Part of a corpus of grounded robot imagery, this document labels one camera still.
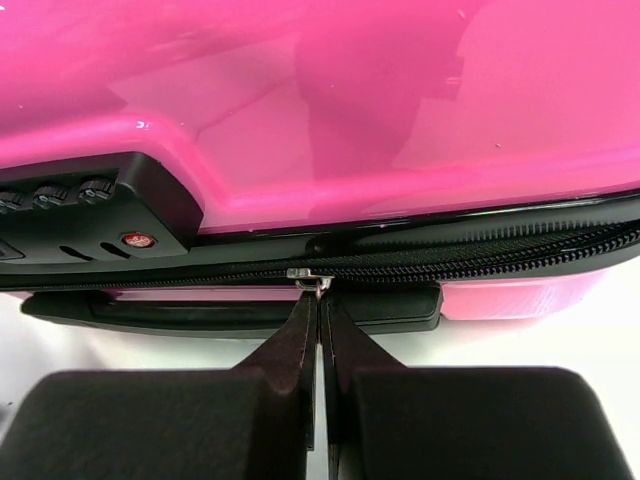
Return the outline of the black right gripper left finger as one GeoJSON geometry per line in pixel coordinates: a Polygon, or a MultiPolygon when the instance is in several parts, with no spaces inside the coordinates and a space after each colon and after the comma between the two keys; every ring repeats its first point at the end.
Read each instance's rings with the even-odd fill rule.
{"type": "Polygon", "coordinates": [[[313,443],[317,301],[227,370],[65,371],[21,403],[5,479],[302,479],[313,443]]]}

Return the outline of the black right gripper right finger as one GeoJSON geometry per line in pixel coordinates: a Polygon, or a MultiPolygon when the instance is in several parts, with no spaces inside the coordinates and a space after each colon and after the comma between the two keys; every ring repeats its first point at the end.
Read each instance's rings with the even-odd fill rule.
{"type": "Polygon", "coordinates": [[[319,304],[333,479],[629,479],[601,403],[552,367],[408,367],[319,304]]]}

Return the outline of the pink hard-shell suitcase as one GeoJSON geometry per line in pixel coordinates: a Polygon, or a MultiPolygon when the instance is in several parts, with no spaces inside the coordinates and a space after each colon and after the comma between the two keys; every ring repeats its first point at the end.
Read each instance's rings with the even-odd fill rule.
{"type": "Polygon", "coordinates": [[[635,1],[5,1],[1,288],[67,325],[528,319],[639,254],[635,1]]]}

